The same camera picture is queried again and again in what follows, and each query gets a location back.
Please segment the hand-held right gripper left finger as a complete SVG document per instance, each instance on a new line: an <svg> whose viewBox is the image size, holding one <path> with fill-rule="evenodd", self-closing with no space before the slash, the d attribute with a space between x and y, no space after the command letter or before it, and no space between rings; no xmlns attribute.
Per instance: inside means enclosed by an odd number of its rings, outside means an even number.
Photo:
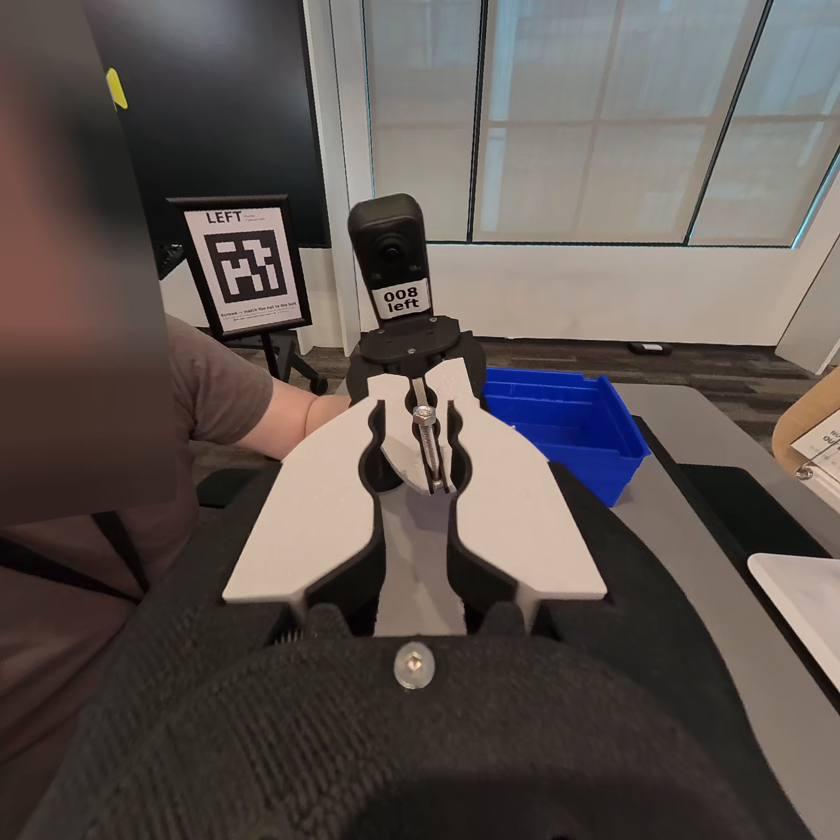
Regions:
<svg viewBox="0 0 840 840"><path fill-rule="evenodd" d="M319 604L352 616L385 580L382 505L373 486L385 403L363 399L306 438L280 472L222 593L226 604Z"/></svg>

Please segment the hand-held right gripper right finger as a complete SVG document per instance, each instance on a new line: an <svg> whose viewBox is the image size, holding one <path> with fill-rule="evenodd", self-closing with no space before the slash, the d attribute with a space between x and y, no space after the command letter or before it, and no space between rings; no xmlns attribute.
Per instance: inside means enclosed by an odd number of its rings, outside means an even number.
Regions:
<svg viewBox="0 0 840 840"><path fill-rule="evenodd" d="M550 462L477 402L450 401L446 571L468 616L511 602L526 621L544 602L600 602L606 583Z"/></svg>

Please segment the person's grey t-shirt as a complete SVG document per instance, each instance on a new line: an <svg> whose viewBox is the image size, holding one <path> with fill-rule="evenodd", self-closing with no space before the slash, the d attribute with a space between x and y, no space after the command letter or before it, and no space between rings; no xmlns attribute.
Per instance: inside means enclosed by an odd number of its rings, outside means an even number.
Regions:
<svg viewBox="0 0 840 840"><path fill-rule="evenodd" d="M119 511L150 584L198 523L192 440L230 445L263 417L269 374L167 316L174 397L174 500ZM1 832L16 838L64 759L80 709L142 597L90 515L2 529Z"/></svg>

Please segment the large glass window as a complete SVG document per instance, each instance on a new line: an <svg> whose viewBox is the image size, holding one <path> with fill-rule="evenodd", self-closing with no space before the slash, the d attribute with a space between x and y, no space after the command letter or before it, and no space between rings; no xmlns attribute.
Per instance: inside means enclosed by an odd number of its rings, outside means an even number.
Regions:
<svg viewBox="0 0 840 840"><path fill-rule="evenodd" d="M443 244L798 246L838 171L834 1L362 3L374 195Z"/></svg>

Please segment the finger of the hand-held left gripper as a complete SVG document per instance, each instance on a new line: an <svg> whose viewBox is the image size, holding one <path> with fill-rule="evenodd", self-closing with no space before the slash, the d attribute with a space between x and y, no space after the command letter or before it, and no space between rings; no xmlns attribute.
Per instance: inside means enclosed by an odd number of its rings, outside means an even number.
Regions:
<svg viewBox="0 0 840 840"><path fill-rule="evenodd" d="M378 374L367 381L369 395L385 404L385 438L381 447L395 473L411 488L433 494L423 447L415 437L413 409L418 404L412 380L399 374Z"/></svg>
<svg viewBox="0 0 840 840"><path fill-rule="evenodd" d="M464 494L487 457L487 414L480 408L462 359L447 360L425 376L437 398L437 444L449 493Z"/></svg>

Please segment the blue plastic bin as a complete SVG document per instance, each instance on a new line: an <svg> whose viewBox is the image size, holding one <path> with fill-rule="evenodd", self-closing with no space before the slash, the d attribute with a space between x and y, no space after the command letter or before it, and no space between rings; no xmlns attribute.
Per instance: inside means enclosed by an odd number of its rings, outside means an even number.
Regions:
<svg viewBox="0 0 840 840"><path fill-rule="evenodd" d="M489 367L490 414L561 463L608 507L616 504L650 449L605 375Z"/></svg>

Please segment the black wheeled sign stand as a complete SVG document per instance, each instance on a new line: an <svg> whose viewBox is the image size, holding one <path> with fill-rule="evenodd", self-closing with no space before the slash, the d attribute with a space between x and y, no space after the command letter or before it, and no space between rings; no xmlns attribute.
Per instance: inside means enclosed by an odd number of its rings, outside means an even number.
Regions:
<svg viewBox="0 0 840 840"><path fill-rule="evenodd" d="M220 341L231 350L261 350L269 374L280 382L288 383L291 372L296 371L307 380L309 390L315 396L324 396L328 391L329 380L316 372L300 355L295 330L264 331Z"/></svg>

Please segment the long silver hex bolt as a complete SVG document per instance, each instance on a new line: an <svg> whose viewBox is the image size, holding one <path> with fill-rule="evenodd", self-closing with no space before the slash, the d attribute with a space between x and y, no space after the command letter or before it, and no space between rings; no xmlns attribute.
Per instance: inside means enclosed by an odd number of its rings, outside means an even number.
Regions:
<svg viewBox="0 0 840 840"><path fill-rule="evenodd" d="M437 416L434 406L418 404L413 409L413 423L418 435L429 487L433 478L445 478L437 439Z"/></svg>

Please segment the framed marker sign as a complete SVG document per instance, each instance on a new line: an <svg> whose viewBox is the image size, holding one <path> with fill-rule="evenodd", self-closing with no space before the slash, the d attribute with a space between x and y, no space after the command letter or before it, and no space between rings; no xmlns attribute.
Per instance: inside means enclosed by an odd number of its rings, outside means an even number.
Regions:
<svg viewBox="0 0 840 840"><path fill-rule="evenodd" d="M288 196L168 197L218 341L312 326Z"/></svg>

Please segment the black wall display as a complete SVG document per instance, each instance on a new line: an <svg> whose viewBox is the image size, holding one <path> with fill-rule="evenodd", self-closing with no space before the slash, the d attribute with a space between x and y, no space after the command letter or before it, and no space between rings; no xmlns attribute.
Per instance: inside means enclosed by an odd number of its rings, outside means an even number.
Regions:
<svg viewBox="0 0 840 840"><path fill-rule="evenodd" d="M82 2L150 239L181 242L171 197L287 195L300 247L329 248L300 1Z"/></svg>

